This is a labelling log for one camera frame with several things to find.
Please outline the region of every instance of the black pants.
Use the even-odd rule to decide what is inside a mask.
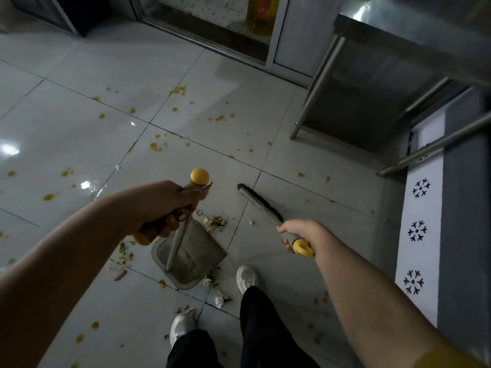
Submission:
[[[293,340],[267,295],[258,287],[245,291],[241,303],[243,338],[241,368],[319,367]],[[167,368],[221,367],[217,350],[206,331],[188,332],[177,339]]]

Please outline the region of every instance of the plastic bottle of cooking oil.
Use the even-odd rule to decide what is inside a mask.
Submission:
[[[278,12],[279,0],[249,0],[245,23],[259,36],[271,36]]]

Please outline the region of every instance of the white shoe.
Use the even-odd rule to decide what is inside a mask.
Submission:
[[[242,294],[251,286],[259,284],[256,271],[250,266],[241,266],[237,269],[237,286]]]
[[[182,315],[177,315],[172,326],[170,328],[170,347],[174,347],[176,340],[182,337],[187,332],[190,332],[196,328],[196,321],[194,320],[193,313],[185,313]]]

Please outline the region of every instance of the person's right arm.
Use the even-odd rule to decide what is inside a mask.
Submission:
[[[293,219],[278,231],[309,241],[343,330],[366,368],[411,368],[431,350],[450,346],[393,281],[328,228]]]

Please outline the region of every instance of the dustpan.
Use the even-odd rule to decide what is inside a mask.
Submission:
[[[226,257],[227,252],[199,222],[191,218],[181,246],[172,262],[172,269],[167,272],[165,265],[169,259],[175,233],[176,231],[169,237],[155,242],[152,247],[152,258],[178,289],[187,290],[214,270]]]

